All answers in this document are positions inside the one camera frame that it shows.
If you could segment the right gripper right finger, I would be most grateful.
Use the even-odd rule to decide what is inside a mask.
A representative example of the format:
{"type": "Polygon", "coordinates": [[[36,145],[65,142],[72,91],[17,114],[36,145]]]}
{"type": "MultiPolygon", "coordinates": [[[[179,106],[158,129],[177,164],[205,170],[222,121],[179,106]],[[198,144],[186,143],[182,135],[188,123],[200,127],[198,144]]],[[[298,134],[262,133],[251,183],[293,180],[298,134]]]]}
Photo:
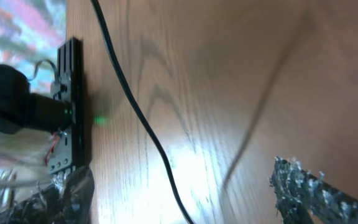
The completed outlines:
{"type": "Polygon", "coordinates": [[[358,223],[358,200],[302,169],[299,161],[275,158],[270,186],[284,223],[358,223]]]}

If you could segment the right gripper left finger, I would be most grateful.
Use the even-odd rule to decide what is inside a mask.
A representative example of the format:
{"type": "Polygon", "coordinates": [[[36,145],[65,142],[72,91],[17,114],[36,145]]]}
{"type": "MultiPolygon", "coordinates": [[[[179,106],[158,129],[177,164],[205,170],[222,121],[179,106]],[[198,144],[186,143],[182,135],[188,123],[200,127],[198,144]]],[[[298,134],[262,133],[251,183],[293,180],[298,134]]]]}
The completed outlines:
{"type": "Polygon", "coordinates": [[[87,224],[94,177],[87,166],[58,174],[52,184],[0,213],[0,224],[87,224]]]}

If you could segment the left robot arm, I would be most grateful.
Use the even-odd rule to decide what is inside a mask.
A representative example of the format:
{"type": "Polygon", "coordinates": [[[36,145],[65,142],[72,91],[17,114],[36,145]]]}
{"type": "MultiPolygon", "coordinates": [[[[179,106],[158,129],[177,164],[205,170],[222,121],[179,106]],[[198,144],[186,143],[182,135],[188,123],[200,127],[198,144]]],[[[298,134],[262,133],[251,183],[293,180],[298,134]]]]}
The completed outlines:
{"type": "Polygon", "coordinates": [[[70,107],[63,101],[30,92],[21,72],[0,64],[0,132],[29,128],[54,133],[71,125],[70,107]]]}

